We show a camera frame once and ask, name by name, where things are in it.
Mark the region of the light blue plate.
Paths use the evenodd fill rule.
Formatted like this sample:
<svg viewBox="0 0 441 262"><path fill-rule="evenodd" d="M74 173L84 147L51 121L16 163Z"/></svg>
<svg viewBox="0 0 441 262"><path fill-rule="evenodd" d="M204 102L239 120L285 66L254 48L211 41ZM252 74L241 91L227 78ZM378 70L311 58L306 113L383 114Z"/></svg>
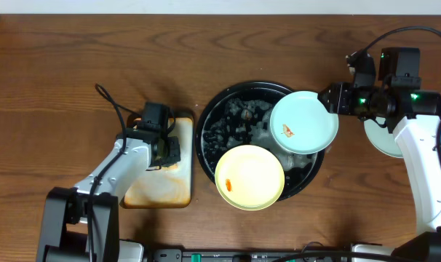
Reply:
<svg viewBox="0 0 441 262"><path fill-rule="evenodd" d="M273 107L269 129L276 143L295 154L313 154L329 146L338 132L338 116L327 112L318 94L298 91Z"/></svg>
<svg viewBox="0 0 441 262"><path fill-rule="evenodd" d="M384 123L385 118L381 117L377 117L375 121L365 121L364 128L367 138L380 152L400 159L402 158L402 152L395 143L393 134L388 132L387 127L381 127Z"/></svg>

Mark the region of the light blue plate top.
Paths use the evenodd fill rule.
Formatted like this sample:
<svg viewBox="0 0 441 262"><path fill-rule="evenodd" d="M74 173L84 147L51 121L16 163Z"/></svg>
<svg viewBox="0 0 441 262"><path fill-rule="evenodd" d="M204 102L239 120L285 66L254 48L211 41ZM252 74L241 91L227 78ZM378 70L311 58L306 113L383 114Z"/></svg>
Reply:
<svg viewBox="0 0 441 262"><path fill-rule="evenodd" d="M365 121L364 128L367 138L380 152L400 159L402 158L402 152L395 143L393 134L388 132L387 127L381 127L384 123L385 118L381 117L377 117L375 121Z"/></svg>

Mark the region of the orange green scrub sponge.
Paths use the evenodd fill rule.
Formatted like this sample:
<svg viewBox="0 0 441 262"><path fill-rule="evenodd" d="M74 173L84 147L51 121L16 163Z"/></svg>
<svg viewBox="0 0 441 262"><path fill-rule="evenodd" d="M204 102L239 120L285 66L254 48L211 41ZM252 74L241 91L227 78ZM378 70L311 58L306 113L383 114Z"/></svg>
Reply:
<svg viewBox="0 0 441 262"><path fill-rule="evenodd" d="M172 170L177 170L178 168L179 168L178 164L171 164L167 166L161 166L160 171L172 171Z"/></svg>

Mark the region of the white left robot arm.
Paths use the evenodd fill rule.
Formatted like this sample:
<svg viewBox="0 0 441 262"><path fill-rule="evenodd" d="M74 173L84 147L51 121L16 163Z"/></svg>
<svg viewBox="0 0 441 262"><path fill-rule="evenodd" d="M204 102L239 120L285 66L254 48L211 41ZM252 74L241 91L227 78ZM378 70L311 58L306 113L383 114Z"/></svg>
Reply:
<svg viewBox="0 0 441 262"><path fill-rule="evenodd" d="M180 161L178 137L126 129L109 155L71 188L47 195L38 261L142 261L144 247L119 236L119 205L143 173Z"/></svg>

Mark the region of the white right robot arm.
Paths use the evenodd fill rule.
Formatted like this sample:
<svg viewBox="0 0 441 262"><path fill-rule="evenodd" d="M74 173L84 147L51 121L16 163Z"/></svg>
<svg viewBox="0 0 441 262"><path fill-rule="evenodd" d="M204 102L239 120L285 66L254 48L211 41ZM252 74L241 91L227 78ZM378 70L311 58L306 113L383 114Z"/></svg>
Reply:
<svg viewBox="0 0 441 262"><path fill-rule="evenodd" d="M364 50L347 56L353 82L332 83L318 99L331 114L384 119L408 172L416 208L414 239L393 256L441 261L441 94L421 89L420 51L387 47L379 65Z"/></svg>

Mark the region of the rectangular soapy black tray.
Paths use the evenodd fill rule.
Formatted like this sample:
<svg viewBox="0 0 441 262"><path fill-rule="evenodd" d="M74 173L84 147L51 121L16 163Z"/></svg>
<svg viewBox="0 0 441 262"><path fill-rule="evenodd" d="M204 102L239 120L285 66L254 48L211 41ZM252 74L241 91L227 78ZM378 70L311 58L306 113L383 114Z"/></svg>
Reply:
<svg viewBox="0 0 441 262"><path fill-rule="evenodd" d="M193 166L193 116L177 113L171 136L178 137L181 159L179 168L172 171L144 172L133 182L121 202L127 209L184 208L191 202Z"/></svg>

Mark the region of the round black tray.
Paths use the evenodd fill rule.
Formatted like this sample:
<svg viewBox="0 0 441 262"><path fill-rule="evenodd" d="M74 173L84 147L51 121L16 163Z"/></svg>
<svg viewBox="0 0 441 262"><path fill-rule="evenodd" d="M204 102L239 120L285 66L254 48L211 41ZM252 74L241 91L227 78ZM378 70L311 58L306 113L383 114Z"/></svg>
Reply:
<svg viewBox="0 0 441 262"><path fill-rule="evenodd" d="M276 82L241 82L217 94L203 110L196 125L195 149L206 176L215 182L215 168L231 148L258 145L254 135L264 134L275 104L293 90ZM285 185L279 200L288 199L316 177L325 152L281 155Z"/></svg>

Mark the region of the yellow plate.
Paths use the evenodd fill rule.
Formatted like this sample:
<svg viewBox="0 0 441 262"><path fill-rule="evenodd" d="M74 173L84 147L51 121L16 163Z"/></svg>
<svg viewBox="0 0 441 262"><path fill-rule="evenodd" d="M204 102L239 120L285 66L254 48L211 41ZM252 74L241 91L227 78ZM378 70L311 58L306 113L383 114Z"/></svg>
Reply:
<svg viewBox="0 0 441 262"><path fill-rule="evenodd" d="M285 187L279 160L259 146L229 149L215 167L215 185L231 206L256 211L273 205Z"/></svg>

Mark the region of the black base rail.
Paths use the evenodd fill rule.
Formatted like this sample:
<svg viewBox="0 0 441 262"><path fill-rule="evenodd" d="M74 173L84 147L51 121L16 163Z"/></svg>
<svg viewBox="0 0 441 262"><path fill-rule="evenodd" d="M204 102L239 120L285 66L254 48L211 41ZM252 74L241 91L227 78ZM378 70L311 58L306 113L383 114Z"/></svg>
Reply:
<svg viewBox="0 0 441 262"><path fill-rule="evenodd" d="M144 251L142 262L341 262L341 261L406 261L392 255L392 249L381 245L352 245L343 250L310 242L294 250L222 250L186 249L165 246Z"/></svg>

